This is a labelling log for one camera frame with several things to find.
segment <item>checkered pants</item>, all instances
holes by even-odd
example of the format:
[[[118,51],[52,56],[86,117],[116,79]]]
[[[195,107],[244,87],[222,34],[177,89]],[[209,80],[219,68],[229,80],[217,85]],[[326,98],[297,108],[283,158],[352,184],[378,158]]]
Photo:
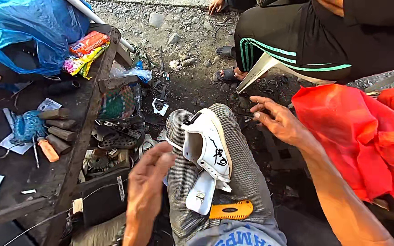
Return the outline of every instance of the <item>checkered pants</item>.
[[[273,204],[266,181],[253,159],[246,137],[236,121],[236,117],[224,104],[216,103],[209,107],[220,119],[225,134],[227,148],[232,158],[232,175],[229,186],[232,192],[215,190],[212,204],[232,204],[240,200],[252,201],[252,214],[242,221],[263,224],[274,216]],[[185,131],[180,128],[183,120],[189,120],[192,113],[178,109],[172,112],[166,122],[167,137],[178,146],[183,146]],[[177,245],[185,245],[197,232],[220,225],[219,219],[209,219],[187,209],[185,199],[194,186],[200,170],[183,157],[182,151],[174,148],[176,163],[167,175],[168,198],[170,202],[170,221],[173,237]]]

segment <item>red plastic bag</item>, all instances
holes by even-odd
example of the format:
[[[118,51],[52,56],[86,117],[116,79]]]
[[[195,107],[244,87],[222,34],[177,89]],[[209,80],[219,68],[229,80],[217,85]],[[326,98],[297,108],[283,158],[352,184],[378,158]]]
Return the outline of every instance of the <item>red plastic bag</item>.
[[[301,88],[292,102],[360,199],[394,197],[393,109],[342,85]]]

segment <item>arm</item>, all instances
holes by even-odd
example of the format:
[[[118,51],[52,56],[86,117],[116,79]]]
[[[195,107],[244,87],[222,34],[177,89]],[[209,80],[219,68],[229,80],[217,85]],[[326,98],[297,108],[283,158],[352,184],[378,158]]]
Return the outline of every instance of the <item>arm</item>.
[[[333,232],[343,246],[394,246],[394,239],[355,195],[327,156],[325,149],[291,112],[269,98],[250,97],[259,102],[250,111],[276,137],[302,153],[320,205]]]
[[[148,150],[129,174],[123,246],[147,245],[161,210],[162,180],[176,157],[168,143]]]
[[[344,17],[348,25],[394,26],[394,1],[317,0],[330,12]]]

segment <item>gray shirt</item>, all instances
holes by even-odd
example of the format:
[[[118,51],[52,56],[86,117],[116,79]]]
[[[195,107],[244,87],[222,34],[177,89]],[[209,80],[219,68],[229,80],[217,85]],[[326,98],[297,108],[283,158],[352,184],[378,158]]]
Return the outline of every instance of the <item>gray shirt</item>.
[[[219,226],[198,232],[187,246],[286,246],[287,238],[279,231],[275,218],[263,225],[235,220],[222,220]]]

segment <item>snack wrapper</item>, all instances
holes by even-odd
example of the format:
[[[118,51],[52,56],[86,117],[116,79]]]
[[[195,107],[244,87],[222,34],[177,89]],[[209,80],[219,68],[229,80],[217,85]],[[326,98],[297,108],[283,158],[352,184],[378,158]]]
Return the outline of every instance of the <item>snack wrapper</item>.
[[[97,31],[91,31],[88,35],[79,41],[69,45],[69,51],[77,57],[89,54],[95,48],[101,47],[108,43],[110,38]]]
[[[83,55],[82,57],[69,56],[63,62],[63,70],[68,72],[70,75],[75,76],[76,74],[81,74],[86,79],[91,79],[88,77],[89,69],[91,64],[97,59],[109,46],[109,42],[91,50],[90,53]]]

